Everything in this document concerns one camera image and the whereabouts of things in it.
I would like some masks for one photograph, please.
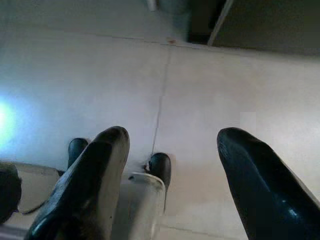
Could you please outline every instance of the white object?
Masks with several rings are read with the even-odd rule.
[[[157,0],[146,0],[148,3],[148,8],[151,12],[154,12],[157,10]]]

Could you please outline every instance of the black shoe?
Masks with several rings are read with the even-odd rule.
[[[69,160],[68,160],[68,168],[77,160],[80,154],[84,151],[86,146],[88,145],[87,140],[84,138],[74,138],[68,148]]]
[[[150,174],[160,178],[166,191],[168,191],[171,181],[171,160],[169,156],[163,152],[154,154],[149,161]]]

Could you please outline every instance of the foot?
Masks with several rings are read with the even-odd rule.
[[[84,138],[74,138],[68,148],[69,160],[68,160],[68,168],[77,160],[80,154],[84,151],[86,146],[88,145],[87,140]]]
[[[169,156],[163,152],[154,154],[149,161],[150,174],[160,178],[166,191],[168,191],[171,181],[171,160]]]

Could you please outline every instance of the dark wall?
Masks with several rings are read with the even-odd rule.
[[[320,3],[235,0],[214,46],[320,54]]]

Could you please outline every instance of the concrete floor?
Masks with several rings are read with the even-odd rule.
[[[320,59],[183,43],[176,19],[142,0],[1,1],[0,158],[65,170],[72,138],[123,126],[126,171],[172,158],[157,240],[244,240],[217,133],[267,142],[320,199]]]

